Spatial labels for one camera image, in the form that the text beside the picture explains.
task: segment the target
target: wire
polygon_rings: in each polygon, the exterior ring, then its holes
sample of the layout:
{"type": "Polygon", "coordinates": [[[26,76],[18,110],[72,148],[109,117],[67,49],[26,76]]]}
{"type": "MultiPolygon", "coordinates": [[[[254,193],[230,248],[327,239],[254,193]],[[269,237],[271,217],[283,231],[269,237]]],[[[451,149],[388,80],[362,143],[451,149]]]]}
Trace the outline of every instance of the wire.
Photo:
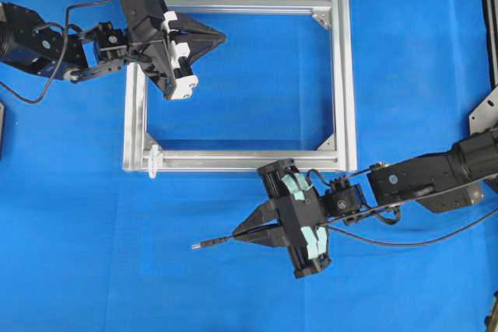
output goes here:
{"type": "Polygon", "coordinates": [[[465,226],[461,227],[460,229],[457,229],[456,231],[448,233],[447,235],[437,237],[436,239],[421,241],[421,242],[417,242],[417,243],[386,243],[384,241],[376,241],[376,240],[372,240],[372,239],[367,239],[366,237],[355,235],[354,233],[344,231],[343,229],[336,229],[335,227],[331,227],[331,226],[327,226],[327,228],[330,229],[331,231],[348,236],[352,239],[357,239],[357,240],[363,241],[364,243],[369,243],[369,244],[378,245],[378,246],[390,246],[390,247],[395,247],[395,248],[412,248],[412,247],[426,246],[426,245],[430,245],[430,244],[440,243],[441,241],[444,241],[446,239],[450,239],[451,237],[454,237],[454,236],[458,235],[459,233],[466,231],[467,229],[471,229],[475,225],[478,225],[479,223],[487,220],[488,218],[491,218],[496,213],[498,213],[498,208],[492,210],[491,212],[482,216],[481,218],[477,219],[476,221],[469,223],[468,225],[465,225],[465,226]]]}
{"type": "Polygon", "coordinates": [[[62,30],[62,35],[63,35],[63,44],[62,44],[62,51],[61,55],[59,56],[59,59],[57,60],[57,64],[55,64],[54,71],[52,72],[50,78],[47,80],[47,83],[45,83],[44,88],[42,89],[40,95],[34,99],[27,99],[26,97],[23,97],[19,95],[16,91],[8,87],[4,82],[0,81],[0,86],[2,86],[4,89],[9,91],[12,95],[14,95],[17,99],[23,101],[24,103],[28,104],[37,104],[39,103],[44,97],[45,94],[48,91],[48,88],[50,87],[50,84],[54,80],[55,76],[57,75],[59,68],[61,67],[62,61],[64,60],[65,52],[68,49],[68,39],[69,39],[69,12],[71,12],[72,9],[76,8],[84,8],[84,7],[93,7],[96,5],[104,5],[110,2],[113,2],[114,0],[99,0],[97,2],[89,2],[89,3],[80,3],[80,4],[74,4],[70,5],[68,8],[65,9],[65,24],[64,24],[64,29],[62,30]]]}
{"type": "Polygon", "coordinates": [[[401,209],[399,208],[399,206],[395,206],[393,208],[393,211],[394,211],[394,214],[395,214],[395,217],[394,219],[392,218],[387,218],[387,217],[384,217],[383,215],[381,215],[380,213],[374,213],[375,217],[385,223],[386,225],[395,225],[396,223],[398,223],[401,218],[402,218],[402,211],[401,209]]]}
{"type": "Polygon", "coordinates": [[[209,246],[226,243],[228,240],[236,239],[238,236],[243,236],[243,235],[248,235],[250,233],[260,232],[260,231],[263,231],[265,229],[272,229],[272,228],[275,228],[278,226],[279,226],[279,224],[277,224],[277,223],[269,223],[267,225],[260,225],[258,227],[254,227],[253,229],[246,229],[245,231],[236,233],[235,235],[220,236],[220,237],[216,237],[215,239],[204,240],[204,241],[201,241],[199,244],[192,245],[191,248],[193,250],[207,248],[209,246]]]}
{"type": "Polygon", "coordinates": [[[332,187],[332,185],[331,185],[330,183],[327,183],[327,182],[325,181],[325,178],[324,178],[323,174],[322,174],[322,173],[320,173],[320,172],[319,172],[318,170],[316,170],[316,169],[309,169],[309,170],[307,171],[307,173],[306,173],[306,179],[308,179],[308,180],[310,179],[310,175],[311,175],[311,173],[313,173],[314,175],[318,176],[318,179],[319,179],[319,180],[320,180],[320,181],[321,181],[324,185],[329,186],[329,187],[332,187]]]}
{"type": "MultiPolygon", "coordinates": [[[[57,27],[58,29],[61,30],[61,32],[64,32],[64,27],[59,23],[42,23],[41,25],[38,25],[35,28],[33,28],[33,32],[38,33],[39,31],[48,29],[49,27],[57,27]]],[[[77,33],[81,33],[83,31],[81,27],[75,25],[74,23],[69,24],[69,29],[72,29],[77,33]]]]}

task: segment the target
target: blue cloth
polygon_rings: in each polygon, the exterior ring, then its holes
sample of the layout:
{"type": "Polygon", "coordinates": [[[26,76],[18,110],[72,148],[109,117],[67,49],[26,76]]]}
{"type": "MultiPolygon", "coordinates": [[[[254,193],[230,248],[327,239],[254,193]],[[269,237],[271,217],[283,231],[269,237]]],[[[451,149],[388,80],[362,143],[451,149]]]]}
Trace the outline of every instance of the blue cloth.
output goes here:
{"type": "MultiPolygon", "coordinates": [[[[66,5],[91,0],[2,1],[62,22],[66,5]]],[[[119,4],[72,18],[85,28],[106,20],[125,25],[119,4]]],[[[229,41],[194,65],[192,100],[163,102],[151,85],[154,137],[171,148],[198,139],[207,149],[312,149],[330,132],[327,41],[314,21],[200,20],[229,41]]],[[[490,87],[481,0],[351,0],[351,20],[360,167],[443,151],[468,134],[467,115],[490,87]]],[[[31,96],[44,83],[4,65],[0,79],[31,96]]],[[[285,250],[189,248],[266,199],[255,173],[121,171],[124,73],[55,82],[35,107],[4,91],[0,100],[0,330],[483,330],[498,289],[497,220],[414,250],[332,235],[333,265],[295,280],[285,250]]],[[[407,204],[395,227],[348,229],[427,239],[485,214],[498,201],[486,195],[444,215],[407,204]]]]}

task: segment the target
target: cable plug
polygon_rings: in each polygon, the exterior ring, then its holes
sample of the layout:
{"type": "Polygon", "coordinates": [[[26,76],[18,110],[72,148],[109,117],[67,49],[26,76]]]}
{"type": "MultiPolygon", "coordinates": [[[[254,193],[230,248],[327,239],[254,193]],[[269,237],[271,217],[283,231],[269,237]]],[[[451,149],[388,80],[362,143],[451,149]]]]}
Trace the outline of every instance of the cable plug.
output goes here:
{"type": "Polygon", "coordinates": [[[196,250],[196,249],[201,249],[201,248],[207,248],[208,246],[223,244],[223,243],[226,243],[230,239],[230,237],[231,236],[223,236],[223,237],[219,237],[217,239],[210,239],[210,240],[206,240],[206,241],[201,241],[199,244],[192,245],[191,248],[193,250],[196,250]]]}

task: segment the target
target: rectangular metal frame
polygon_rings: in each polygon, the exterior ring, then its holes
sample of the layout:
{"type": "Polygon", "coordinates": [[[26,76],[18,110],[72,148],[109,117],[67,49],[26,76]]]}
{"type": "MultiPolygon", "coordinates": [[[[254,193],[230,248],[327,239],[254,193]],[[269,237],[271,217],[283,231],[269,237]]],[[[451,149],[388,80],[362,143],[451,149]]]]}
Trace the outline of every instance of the rectangular metal frame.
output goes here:
{"type": "Polygon", "coordinates": [[[126,78],[123,169],[148,171],[250,171],[282,158],[302,170],[353,171],[356,164],[349,0],[167,0],[178,12],[311,15],[330,30],[332,135],[315,151],[175,151],[147,133],[147,78],[130,64],[126,78]]]}

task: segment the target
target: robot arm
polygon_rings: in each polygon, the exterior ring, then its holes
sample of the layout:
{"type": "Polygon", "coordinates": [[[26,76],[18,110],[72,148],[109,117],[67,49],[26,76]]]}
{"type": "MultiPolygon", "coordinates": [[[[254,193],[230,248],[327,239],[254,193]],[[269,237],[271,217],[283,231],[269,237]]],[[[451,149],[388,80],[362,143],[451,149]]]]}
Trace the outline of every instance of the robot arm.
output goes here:
{"type": "MultiPolygon", "coordinates": [[[[68,11],[106,2],[74,5],[68,11]]],[[[46,23],[30,9],[0,3],[0,61],[30,74],[73,83],[137,62],[167,100],[190,97],[198,84],[191,65],[220,45],[225,35],[169,10],[165,0],[120,2],[128,21],[126,30],[115,29],[112,23],[99,23],[87,31],[68,25],[75,31],[71,34],[66,27],[46,23]],[[54,26],[61,32],[52,30],[54,26]],[[96,66],[88,66],[82,48],[86,43],[93,43],[96,66]]]]}
{"type": "Polygon", "coordinates": [[[323,271],[331,263],[327,227],[333,222],[343,221],[348,225],[376,217],[392,225],[401,218],[400,206],[408,201],[417,201],[434,213],[478,204],[484,198],[479,181],[484,180],[496,190],[498,128],[456,142],[448,152],[423,155],[390,166],[377,164],[329,183],[323,180],[329,186],[323,196],[311,184],[309,174],[302,175],[291,159],[263,166],[258,172],[269,200],[257,207],[230,236],[206,240],[193,249],[228,239],[286,247],[294,276],[302,278],[323,271]],[[369,207],[361,186],[350,182],[352,176],[360,173],[368,173],[376,207],[369,207]],[[387,218],[381,214],[385,212],[394,212],[395,217],[387,218]]]}

